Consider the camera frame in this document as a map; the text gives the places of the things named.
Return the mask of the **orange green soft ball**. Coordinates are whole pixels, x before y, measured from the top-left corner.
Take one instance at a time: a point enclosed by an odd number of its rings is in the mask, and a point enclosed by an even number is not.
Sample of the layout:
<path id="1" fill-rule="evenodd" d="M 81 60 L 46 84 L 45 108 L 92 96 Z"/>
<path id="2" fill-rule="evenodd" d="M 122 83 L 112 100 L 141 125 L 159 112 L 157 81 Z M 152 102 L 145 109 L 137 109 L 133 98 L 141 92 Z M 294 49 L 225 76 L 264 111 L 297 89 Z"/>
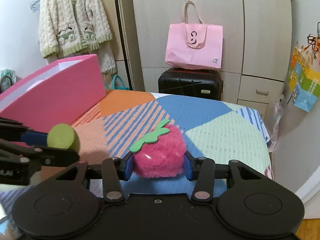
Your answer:
<path id="1" fill-rule="evenodd" d="M 47 146 L 79 152 L 80 140 L 72 126 L 68 124 L 58 124 L 48 132 Z"/>

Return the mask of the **pink strawberry plush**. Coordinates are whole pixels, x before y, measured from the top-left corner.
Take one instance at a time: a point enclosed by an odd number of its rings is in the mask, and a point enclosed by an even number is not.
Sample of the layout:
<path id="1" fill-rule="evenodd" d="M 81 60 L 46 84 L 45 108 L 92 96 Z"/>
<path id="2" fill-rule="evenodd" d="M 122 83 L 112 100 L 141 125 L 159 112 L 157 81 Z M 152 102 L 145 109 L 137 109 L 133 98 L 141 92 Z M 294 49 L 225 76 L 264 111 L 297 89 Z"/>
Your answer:
<path id="1" fill-rule="evenodd" d="M 181 131 L 170 120 L 161 120 L 130 147 L 134 172 L 143 178 L 169 178 L 183 172 L 187 151 Z"/>

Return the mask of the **patchwork knitted blanket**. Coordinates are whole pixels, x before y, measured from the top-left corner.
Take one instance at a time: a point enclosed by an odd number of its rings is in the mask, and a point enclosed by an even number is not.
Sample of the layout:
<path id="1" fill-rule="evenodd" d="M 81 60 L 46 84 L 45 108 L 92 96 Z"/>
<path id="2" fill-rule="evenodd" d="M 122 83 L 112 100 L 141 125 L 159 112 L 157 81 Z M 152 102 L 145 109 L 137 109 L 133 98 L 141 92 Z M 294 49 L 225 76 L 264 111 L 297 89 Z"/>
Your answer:
<path id="1" fill-rule="evenodd" d="M 93 96 L 73 99 L 57 94 L 19 97 L 1 116 L 41 132 L 60 123 L 71 124 L 80 139 L 79 155 L 90 164 L 110 157 L 121 158 L 162 120 L 169 132 L 155 144 L 145 144 L 139 157 L 151 159 L 161 150 L 188 150 L 218 164 L 238 159 L 272 178 L 269 140 L 255 109 L 233 103 L 158 93 L 108 90 L 93 103 Z"/>

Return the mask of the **pink storage box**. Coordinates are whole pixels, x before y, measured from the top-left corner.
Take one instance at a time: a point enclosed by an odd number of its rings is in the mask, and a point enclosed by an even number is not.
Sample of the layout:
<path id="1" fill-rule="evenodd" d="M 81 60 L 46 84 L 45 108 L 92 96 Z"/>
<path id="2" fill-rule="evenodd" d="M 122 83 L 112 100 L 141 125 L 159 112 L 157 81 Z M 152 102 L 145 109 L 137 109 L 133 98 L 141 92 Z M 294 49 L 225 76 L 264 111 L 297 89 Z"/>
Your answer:
<path id="1" fill-rule="evenodd" d="M 72 124 L 106 95 L 95 54 L 56 60 L 1 93 L 1 116 L 48 132 Z"/>

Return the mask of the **black suitcase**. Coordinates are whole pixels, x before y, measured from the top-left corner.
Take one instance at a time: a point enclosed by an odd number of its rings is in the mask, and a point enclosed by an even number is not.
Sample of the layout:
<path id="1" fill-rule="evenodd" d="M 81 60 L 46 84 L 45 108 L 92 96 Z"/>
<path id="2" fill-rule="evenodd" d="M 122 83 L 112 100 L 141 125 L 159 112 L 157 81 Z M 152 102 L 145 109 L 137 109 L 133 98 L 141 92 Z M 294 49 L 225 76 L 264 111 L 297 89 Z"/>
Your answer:
<path id="1" fill-rule="evenodd" d="M 158 91 L 163 94 L 221 100 L 223 80 L 215 70 L 170 68 L 158 79 Z"/>

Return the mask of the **white hanging plastic package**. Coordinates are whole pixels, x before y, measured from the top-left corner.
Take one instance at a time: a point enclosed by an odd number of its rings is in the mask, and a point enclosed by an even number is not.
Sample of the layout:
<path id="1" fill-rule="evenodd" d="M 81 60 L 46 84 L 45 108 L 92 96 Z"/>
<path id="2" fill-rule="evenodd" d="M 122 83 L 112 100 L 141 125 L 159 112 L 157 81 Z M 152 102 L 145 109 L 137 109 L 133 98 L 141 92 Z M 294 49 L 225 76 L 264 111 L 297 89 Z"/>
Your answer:
<path id="1" fill-rule="evenodd" d="M 268 145 L 268 151 L 270 153 L 273 152 L 278 141 L 279 124 L 284 115 L 284 105 L 285 96 L 283 94 L 281 94 L 280 98 L 276 102 L 268 104 L 265 116 L 265 125 L 271 140 Z"/>

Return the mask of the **cream knitted cardigan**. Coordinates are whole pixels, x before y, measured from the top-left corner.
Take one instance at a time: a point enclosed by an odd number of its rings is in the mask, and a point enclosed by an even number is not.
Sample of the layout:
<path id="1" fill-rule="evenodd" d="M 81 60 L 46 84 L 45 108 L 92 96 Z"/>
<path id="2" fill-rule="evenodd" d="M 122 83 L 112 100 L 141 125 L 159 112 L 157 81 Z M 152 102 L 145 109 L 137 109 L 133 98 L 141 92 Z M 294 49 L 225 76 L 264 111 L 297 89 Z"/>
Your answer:
<path id="1" fill-rule="evenodd" d="M 48 62 L 95 54 L 101 73 L 117 72 L 113 35 L 101 0 L 40 0 L 38 33 L 41 55 Z"/>

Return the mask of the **pink tote bag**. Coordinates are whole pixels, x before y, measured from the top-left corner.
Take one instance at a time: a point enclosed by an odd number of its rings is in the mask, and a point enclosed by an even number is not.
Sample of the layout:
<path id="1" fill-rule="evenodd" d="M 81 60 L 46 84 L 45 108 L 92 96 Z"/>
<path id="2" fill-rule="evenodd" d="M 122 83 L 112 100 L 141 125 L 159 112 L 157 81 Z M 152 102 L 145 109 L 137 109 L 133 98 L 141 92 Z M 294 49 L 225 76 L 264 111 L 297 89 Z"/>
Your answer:
<path id="1" fill-rule="evenodd" d="M 205 24 L 199 18 L 198 23 L 187 22 L 188 5 L 184 5 L 182 22 L 169 27 L 165 62 L 173 68 L 213 69 L 222 65 L 223 26 Z"/>

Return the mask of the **colourful paper gift bag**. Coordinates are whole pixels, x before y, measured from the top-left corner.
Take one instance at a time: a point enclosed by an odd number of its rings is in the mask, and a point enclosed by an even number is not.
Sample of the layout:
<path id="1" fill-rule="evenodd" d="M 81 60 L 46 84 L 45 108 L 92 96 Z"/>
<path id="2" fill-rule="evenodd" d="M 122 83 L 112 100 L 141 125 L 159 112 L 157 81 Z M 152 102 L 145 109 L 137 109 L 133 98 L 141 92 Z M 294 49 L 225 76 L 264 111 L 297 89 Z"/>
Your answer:
<path id="1" fill-rule="evenodd" d="M 319 56 L 310 45 L 293 48 L 288 80 L 293 105 L 311 111 L 319 98 Z"/>

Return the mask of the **beige wardrobe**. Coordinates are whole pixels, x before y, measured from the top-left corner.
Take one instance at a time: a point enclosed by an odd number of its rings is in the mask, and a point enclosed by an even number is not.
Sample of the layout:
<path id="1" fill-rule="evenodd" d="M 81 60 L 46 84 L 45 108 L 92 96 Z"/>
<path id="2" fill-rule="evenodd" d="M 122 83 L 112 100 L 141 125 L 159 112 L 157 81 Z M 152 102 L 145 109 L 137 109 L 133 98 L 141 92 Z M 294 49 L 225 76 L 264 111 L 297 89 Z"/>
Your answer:
<path id="1" fill-rule="evenodd" d="M 290 0 L 118 0 L 134 90 L 188 94 L 192 70 L 216 70 L 220 98 L 265 115 L 284 87 Z"/>

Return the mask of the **black clothes rack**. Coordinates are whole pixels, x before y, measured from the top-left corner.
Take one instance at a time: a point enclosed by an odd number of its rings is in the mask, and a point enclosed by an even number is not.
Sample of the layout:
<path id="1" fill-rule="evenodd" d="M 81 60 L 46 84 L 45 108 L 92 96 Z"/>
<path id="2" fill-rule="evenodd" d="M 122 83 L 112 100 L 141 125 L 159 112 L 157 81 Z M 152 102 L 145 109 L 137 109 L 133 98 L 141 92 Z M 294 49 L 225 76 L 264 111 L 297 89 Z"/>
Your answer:
<path id="1" fill-rule="evenodd" d="M 130 68 L 129 68 L 129 61 L 127 58 L 127 53 L 126 53 L 126 48 L 125 48 L 123 26 L 122 26 L 122 22 L 121 22 L 120 3 L 119 3 L 119 0 L 114 0 L 114 1 L 115 1 L 115 6 L 116 6 L 116 15 L 117 15 L 117 21 L 118 21 L 118 27 L 119 27 L 119 36 L 120 36 L 121 48 L 123 51 L 127 80 L 128 80 L 130 90 L 133 90 L 131 75 L 130 75 Z"/>

